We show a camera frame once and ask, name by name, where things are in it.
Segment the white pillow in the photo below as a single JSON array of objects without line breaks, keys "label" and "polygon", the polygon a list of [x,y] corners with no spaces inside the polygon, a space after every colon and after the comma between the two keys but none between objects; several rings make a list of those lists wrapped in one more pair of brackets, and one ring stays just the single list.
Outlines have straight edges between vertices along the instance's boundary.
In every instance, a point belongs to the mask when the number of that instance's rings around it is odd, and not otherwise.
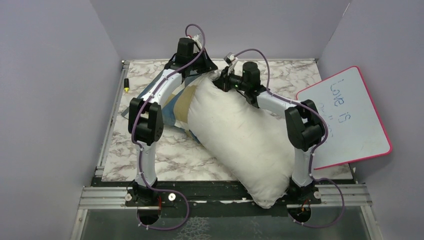
[{"label": "white pillow", "polygon": [[249,105],[234,90],[218,89],[208,75],[195,82],[189,130],[259,207],[271,208],[286,193],[294,171],[286,122]]}]

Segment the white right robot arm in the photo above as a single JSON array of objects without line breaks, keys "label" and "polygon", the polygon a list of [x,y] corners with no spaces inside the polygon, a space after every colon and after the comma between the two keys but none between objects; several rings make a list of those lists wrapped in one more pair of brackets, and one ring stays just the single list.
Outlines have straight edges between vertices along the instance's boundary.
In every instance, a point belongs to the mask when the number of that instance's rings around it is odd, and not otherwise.
[{"label": "white right robot arm", "polygon": [[310,100],[292,100],[270,92],[261,84],[260,70],[253,61],[242,65],[242,74],[236,75],[235,60],[226,60],[227,66],[221,71],[214,85],[227,92],[240,91],[245,100],[257,109],[268,110],[285,119],[287,136],[295,148],[292,181],[296,184],[288,190],[289,199],[300,204],[309,196],[308,189],[312,176],[314,148],[319,146],[327,133],[322,117],[315,103]]}]

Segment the blue yellow patchwork pillowcase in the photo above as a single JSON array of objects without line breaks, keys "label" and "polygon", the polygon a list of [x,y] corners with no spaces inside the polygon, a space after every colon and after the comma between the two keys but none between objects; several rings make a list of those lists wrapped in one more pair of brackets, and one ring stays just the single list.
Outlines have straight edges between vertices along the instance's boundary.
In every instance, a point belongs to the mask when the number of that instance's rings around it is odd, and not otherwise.
[{"label": "blue yellow patchwork pillowcase", "polygon": [[165,104],[162,105],[163,123],[166,126],[175,127],[181,130],[197,143],[199,140],[189,130],[188,112],[194,92],[202,79],[202,74],[188,76],[182,85],[172,92]]}]

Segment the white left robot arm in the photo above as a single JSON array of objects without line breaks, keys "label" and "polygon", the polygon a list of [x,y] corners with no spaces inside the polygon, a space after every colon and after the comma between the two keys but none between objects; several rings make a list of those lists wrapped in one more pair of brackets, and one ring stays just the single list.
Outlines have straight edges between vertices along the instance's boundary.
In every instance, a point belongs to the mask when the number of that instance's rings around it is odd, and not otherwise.
[{"label": "white left robot arm", "polygon": [[164,131],[164,113],[171,112],[174,102],[185,88],[199,76],[213,72],[218,67],[199,42],[198,36],[179,39],[177,51],[161,73],[139,97],[134,97],[128,107],[128,132],[138,148],[137,176],[135,182],[142,186],[138,199],[144,205],[157,200],[152,188],[157,181],[155,171],[156,143]]}]

